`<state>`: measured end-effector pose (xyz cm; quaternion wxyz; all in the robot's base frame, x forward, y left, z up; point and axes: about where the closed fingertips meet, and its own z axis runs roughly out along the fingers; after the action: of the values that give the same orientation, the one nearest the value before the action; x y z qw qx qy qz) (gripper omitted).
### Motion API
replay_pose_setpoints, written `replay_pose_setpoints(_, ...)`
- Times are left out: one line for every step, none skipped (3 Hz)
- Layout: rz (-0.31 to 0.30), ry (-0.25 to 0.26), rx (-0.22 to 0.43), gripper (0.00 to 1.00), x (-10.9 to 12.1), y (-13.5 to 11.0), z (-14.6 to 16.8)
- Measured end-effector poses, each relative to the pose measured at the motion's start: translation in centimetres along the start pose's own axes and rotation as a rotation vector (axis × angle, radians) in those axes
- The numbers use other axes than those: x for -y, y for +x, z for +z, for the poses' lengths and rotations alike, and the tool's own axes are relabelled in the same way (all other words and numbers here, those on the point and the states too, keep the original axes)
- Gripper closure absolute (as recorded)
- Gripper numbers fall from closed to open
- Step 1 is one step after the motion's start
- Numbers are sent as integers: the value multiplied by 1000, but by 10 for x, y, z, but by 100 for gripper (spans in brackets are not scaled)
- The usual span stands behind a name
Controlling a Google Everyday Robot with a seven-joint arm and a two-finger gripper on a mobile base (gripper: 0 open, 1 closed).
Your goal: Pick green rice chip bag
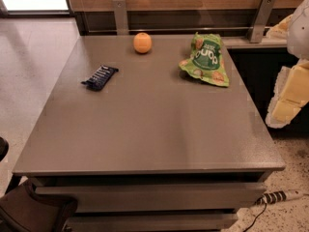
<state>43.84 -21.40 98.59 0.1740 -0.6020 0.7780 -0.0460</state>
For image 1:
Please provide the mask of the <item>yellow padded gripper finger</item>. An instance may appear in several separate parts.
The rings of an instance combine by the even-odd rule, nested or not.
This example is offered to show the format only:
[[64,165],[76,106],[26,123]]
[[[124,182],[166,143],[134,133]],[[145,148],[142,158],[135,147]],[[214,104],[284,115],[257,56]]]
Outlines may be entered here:
[[279,23],[277,23],[267,31],[266,37],[269,39],[286,40],[291,19],[291,14],[282,19]]
[[266,124],[273,129],[282,129],[309,102],[309,61],[298,61],[292,68],[283,66],[273,92]]

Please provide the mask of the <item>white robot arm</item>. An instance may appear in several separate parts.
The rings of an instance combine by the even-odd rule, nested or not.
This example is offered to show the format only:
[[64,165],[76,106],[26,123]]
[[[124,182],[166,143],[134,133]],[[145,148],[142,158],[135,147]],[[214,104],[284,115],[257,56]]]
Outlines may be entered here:
[[283,36],[288,52],[298,61],[291,68],[283,66],[277,75],[265,119],[273,129],[289,125],[309,102],[309,0],[267,32],[268,38]]

